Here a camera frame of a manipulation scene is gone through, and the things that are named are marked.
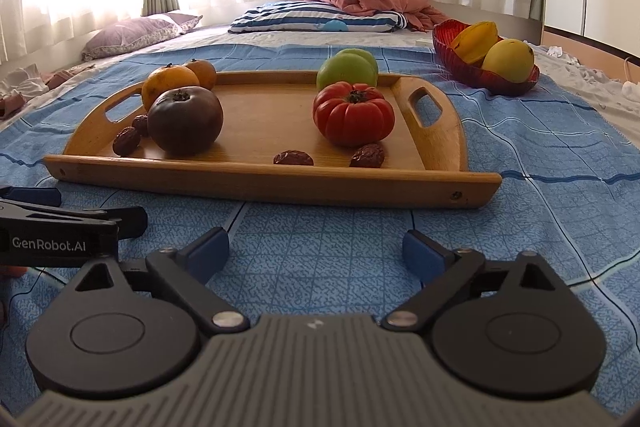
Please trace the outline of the person's hand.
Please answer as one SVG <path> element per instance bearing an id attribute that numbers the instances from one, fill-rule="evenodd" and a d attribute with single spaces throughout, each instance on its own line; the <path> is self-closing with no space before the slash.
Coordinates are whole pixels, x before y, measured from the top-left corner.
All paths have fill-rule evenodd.
<path id="1" fill-rule="evenodd" d="M 7 279 L 18 279 L 19 277 L 24 277 L 27 269 L 25 267 L 9 267 L 9 265 L 2 265 L 0 269 L 1 280 Z M 1 326 L 6 324 L 6 320 L 8 319 L 8 305 L 1 299 Z"/>

